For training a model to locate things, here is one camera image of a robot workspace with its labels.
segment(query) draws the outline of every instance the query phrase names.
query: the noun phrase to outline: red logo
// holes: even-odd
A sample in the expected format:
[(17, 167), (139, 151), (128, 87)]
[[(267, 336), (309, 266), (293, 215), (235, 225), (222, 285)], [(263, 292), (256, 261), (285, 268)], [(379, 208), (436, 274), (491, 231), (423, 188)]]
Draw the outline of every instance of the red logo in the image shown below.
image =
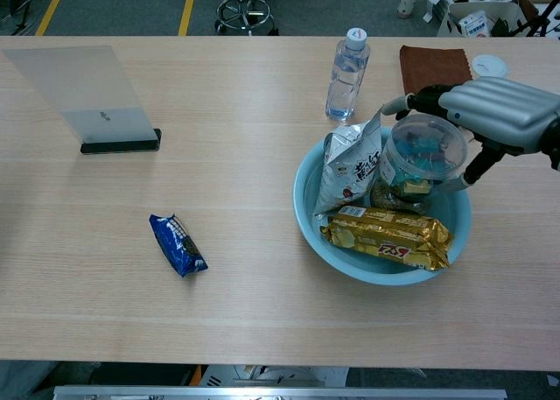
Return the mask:
[(377, 254), (384, 254), (386, 256), (395, 256), (401, 260), (406, 257), (407, 254), (411, 252), (410, 249), (403, 247), (402, 245), (394, 244), (382, 244), (377, 250)]

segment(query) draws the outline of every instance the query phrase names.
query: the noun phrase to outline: blue snack wrapper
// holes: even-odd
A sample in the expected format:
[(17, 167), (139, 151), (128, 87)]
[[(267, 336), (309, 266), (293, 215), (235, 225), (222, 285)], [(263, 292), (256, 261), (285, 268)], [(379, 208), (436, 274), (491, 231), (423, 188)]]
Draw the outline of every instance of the blue snack wrapper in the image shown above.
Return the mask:
[(199, 249), (175, 215), (161, 218), (153, 214), (150, 216), (150, 225), (169, 264), (181, 277), (208, 268)]

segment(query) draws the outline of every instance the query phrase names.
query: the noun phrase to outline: yellow floor line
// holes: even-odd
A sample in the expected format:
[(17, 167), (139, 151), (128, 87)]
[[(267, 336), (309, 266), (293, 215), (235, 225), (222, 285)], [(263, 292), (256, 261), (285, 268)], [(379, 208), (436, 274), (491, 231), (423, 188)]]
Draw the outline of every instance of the yellow floor line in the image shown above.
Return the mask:
[(191, 12), (193, 11), (194, 0), (185, 0), (185, 8), (183, 9), (183, 16), (181, 17), (181, 24), (178, 27), (178, 34), (180, 37), (186, 35), (186, 30), (189, 28), (189, 21), (191, 20)]
[(38, 26), (37, 32), (35, 35), (45, 35), (46, 29), (49, 27), (49, 23), (51, 22), (51, 18), (53, 17), (54, 11), (56, 11), (56, 7), (59, 5), (60, 0), (52, 0), (49, 4), (49, 7), (46, 8), (45, 15), (41, 20), (41, 23)]

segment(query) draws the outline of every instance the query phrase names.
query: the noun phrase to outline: water bottle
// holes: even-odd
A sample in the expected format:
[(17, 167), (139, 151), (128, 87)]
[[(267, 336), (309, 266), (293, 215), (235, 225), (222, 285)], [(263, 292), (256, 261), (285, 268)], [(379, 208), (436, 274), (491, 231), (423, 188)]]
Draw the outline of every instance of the water bottle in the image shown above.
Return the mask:
[(364, 30), (352, 28), (336, 46), (325, 107), (326, 115), (332, 119), (344, 121), (354, 112), (361, 80), (368, 65), (367, 38)]

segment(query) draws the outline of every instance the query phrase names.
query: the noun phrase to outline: bottle cap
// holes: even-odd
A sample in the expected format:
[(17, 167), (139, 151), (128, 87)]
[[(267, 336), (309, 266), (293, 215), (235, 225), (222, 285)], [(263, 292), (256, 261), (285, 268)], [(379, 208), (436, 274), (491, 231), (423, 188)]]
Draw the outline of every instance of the bottle cap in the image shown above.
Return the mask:
[(361, 28), (350, 28), (346, 33), (346, 47), (352, 50), (361, 50), (366, 46), (368, 34)]

